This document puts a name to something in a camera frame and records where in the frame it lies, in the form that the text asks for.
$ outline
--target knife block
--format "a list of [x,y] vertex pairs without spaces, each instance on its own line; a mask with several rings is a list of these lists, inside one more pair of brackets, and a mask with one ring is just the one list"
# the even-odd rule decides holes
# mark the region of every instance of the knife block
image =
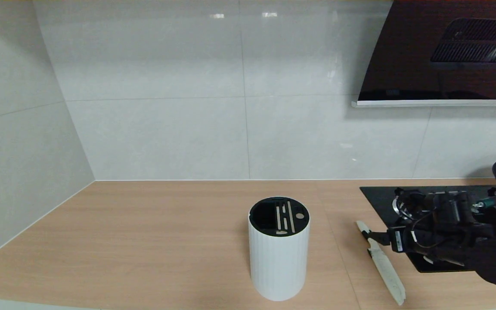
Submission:
[[250,275],[264,298],[287,300],[303,287],[309,226],[309,212],[291,198],[266,198],[250,210]]

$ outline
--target range hood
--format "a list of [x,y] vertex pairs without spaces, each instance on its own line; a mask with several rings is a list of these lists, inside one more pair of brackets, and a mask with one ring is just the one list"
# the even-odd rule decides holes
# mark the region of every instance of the range hood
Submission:
[[394,1],[353,105],[496,106],[496,0]]

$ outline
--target knife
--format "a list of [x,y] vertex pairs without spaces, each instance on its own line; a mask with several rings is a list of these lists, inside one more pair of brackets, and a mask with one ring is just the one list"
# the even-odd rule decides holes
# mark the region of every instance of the knife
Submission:
[[[370,229],[362,221],[357,220],[356,223],[357,227],[362,233],[370,233]],[[407,296],[405,295],[405,287],[401,283],[401,279],[399,279],[399,276],[395,272],[390,259],[388,259],[386,253],[382,251],[380,245],[378,245],[378,242],[374,241],[371,238],[368,238],[367,241],[370,244],[370,248],[368,248],[367,251],[369,251],[370,257],[372,257],[372,260],[374,261],[374,264],[376,265],[380,276],[382,276],[382,280],[384,280],[384,283],[390,291],[391,296],[394,298],[397,304],[401,306],[407,298]]]

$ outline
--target countertop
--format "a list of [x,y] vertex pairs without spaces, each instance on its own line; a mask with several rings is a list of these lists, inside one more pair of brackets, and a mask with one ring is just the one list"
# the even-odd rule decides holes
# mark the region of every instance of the countertop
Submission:
[[[95,182],[0,249],[0,298],[108,310],[493,309],[474,272],[419,273],[384,248],[399,307],[354,222],[385,229],[360,186],[483,185],[493,179]],[[262,198],[307,206],[307,279],[284,302],[250,281],[247,216]]]

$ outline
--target white tile wall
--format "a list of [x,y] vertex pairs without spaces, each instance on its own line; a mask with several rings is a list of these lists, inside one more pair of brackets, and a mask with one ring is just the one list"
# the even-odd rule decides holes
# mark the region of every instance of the white tile wall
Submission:
[[[431,115],[429,108],[349,106],[390,6],[304,0],[36,3],[97,179],[490,176],[496,112],[488,111],[496,110],[435,108]],[[248,113],[231,97],[244,100]],[[160,100],[134,100],[141,98]],[[178,102],[200,119],[232,112],[219,124],[185,123]],[[477,120],[476,113],[484,115]],[[222,128],[231,132],[204,143],[191,140]],[[238,140],[221,157],[205,157],[233,137]],[[245,144],[248,151],[240,154]]]
[[415,178],[492,177],[496,108],[433,108]]
[[52,306],[49,304],[31,304],[28,302],[18,302],[18,301],[10,301],[10,300],[0,300],[0,310],[89,310],[89,309],[64,307],[64,306]]
[[359,94],[387,1],[241,1],[246,96]]
[[243,98],[68,102],[95,178],[247,179]]
[[93,179],[32,2],[0,0],[0,246]]
[[351,99],[246,98],[251,177],[410,178],[430,109],[357,109]]
[[62,101],[32,2],[0,1],[0,115]]
[[0,246],[93,179],[63,102],[0,116]]
[[244,95],[237,1],[37,1],[36,9],[68,101]]

